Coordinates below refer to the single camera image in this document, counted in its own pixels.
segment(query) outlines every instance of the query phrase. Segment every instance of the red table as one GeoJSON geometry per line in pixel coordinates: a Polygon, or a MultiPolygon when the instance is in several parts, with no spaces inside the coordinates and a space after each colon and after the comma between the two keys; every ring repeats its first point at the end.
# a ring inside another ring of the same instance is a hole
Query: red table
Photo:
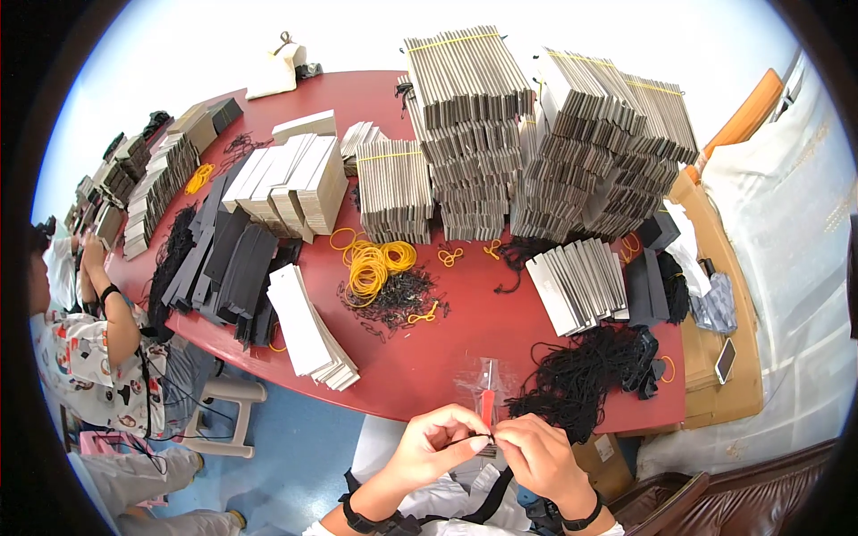
{"type": "MultiPolygon", "coordinates": [[[[221,133],[203,153],[201,161],[216,164],[214,174],[218,174],[225,159],[223,149],[237,134],[252,132],[254,141],[267,140],[274,125],[329,109],[335,111],[337,132],[341,136],[358,121],[373,121],[391,139],[414,139],[408,118],[400,119],[401,101],[394,98],[396,78],[402,74],[398,71],[331,73],[300,82],[294,92],[251,102],[244,99],[245,90],[211,99],[209,103],[234,97],[245,114],[221,133]]],[[[146,252],[127,262],[119,255],[121,248],[114,250],[108,259],[108,274],[126,296],[143,304],[156,252],[166,240],[175,214],[190,203],[201,202],[209,190],[210,183],[194,195],[180,191],[146,252]]],[[[342,226],[360,229],[360,217],[349,194],[343,200],[337,221],[337,228],[342,226]]],[[[340,240],[347,242],[348,238],[338,236],[337,241],[340,240]]],[[[515,273],[503,261],[484,253],[484,243],[456,241],[453,246],[463,248],[465,255],[456,260],[454,267],[446,268],[437,258],[437,244],[441,241],[443,233],[436,231],[433,245],[418,245],[416,249],[418,263],[428,260],[426,269],[438,277],[437,292],[447,292],[449,316],[438,315],[434,322],[419,321],[417,326],[399,331],[385,344],[368,334],[336,295],[337,286],[348,275],[341,252],[331,249],[326,236],[316,237],[312,245],[304,244],[299,265],[310,299],[360,369],[360,380],[341,393],[316,385],[308,377],[296,377],[286,352],[256,346],[243,352],[233,339],[232,327],[216,327],[195,311],[188,316],[174,313],[167,326],[202,349],[270,382],[388,419],[408,420],[451,402],[473,407],[474,394],[463,386],[475,383],[483,357],[499,361],[503,385],[498,399],[517,394],[522,381],[535,369],[530,347],[539,341],[565,344],[568,340],[554,335],[526,272],[517,292],[496,294],[493,289],[499,283],[511,286],[516,280],[515,273]]],[[[387,334],[386,328],[381,331],[387,334]]],[[[635,394],[619,391],[611,393],[605,404],[605,421],[597,431],[636,430],[678,423],[684,418],[685,370],[680,330],[661,324],[652,331],[659,340],[659,354],[670,356],[676,366],[674,380],[659,382],[658,396],[653,400],[640,401],[635,394]]],[[[275,345],[281,344],[282,338],[277,335],[275,345]]],[[[542,349],[537,358],[544,352],[542,349]]]]}

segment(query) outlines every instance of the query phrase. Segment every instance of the jeans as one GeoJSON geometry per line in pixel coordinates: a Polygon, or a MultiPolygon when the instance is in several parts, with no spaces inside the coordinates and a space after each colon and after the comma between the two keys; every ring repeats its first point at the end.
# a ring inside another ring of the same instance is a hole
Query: jeans
{"type": "Polygon", "coordinates": [[[215,367],[215,356],[190,342],[167,345],[168,357],[161,387],[164,389],[164,437],[184,433],[200,404],[202,390],[215,367]]]}

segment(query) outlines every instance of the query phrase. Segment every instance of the human hand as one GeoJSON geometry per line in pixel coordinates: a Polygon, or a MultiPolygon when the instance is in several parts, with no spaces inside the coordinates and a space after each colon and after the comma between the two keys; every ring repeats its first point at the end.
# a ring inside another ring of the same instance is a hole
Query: human hand
{"type": "Polygon", "coordinates": [[[578,504],[592,494],[587,473],[575,462],[563,429],[553,428],[533,413],[500,422],[495,429],[495,442],[519,484],[558,506],[578,504]]]}
{"type": "Polygon", "coordinates": [[[88,273],[103,269],[105,266],[105,246],[101,238],[95,236],[95,233],[87,233],[83,240],[83,254],[81,255],[81,265],[88,273]]]}
{"type": "Polygon", "coordinates": [[[399,447],[382,472],[405,494],[428,485],[486,447],[488,437],[467,439],[470,431],[491,433],[479,415],[457,404],[418,415],[408,423],[399,447]],[[464,441],[444,449],[460,440],[464,441]]]}

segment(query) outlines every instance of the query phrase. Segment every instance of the white plastic chair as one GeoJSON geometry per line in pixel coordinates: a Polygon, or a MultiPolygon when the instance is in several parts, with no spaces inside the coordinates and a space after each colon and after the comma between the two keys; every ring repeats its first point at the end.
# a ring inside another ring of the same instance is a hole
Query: white plastic chair
{"type": "Polygon", "coordinates": [[[202,454],[252,458],[256,450],[249,445],[245,445],[245,436],[247,435],[247,425],[251,419],[253,402],[265,402],[265,399],[268,398],[268,390],[265,386],[259,382],[213,377],[209,378],[206,382],[206,387],[202,391],[201,398],[203,400],[207,398],[229,400],[239,405],[239,415],[235,419],[233,439],[228,442],[222,442],[201,438],[199,431],[201,416],[200,408],[198,407],[194,410],[188,427],[184,430],[186,438],[182,440],[182,444],[188,449],[202,454]]]}

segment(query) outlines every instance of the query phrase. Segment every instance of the smartphone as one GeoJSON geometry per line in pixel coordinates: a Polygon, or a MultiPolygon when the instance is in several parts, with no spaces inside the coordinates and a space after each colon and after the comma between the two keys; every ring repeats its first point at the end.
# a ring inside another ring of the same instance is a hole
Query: smartphone
{"type": "Polygon", "coordinates": [[[728,337],[727,342],[724,343],[724,348],[721,350],[721,356],[715,363],[715,373],[718,375],[718,382],[721,385],[727,382],[727,376],[730,375],[730,369],[733,368],[735,359],[736,347],[733,346],[733,340],[728,337]]]}

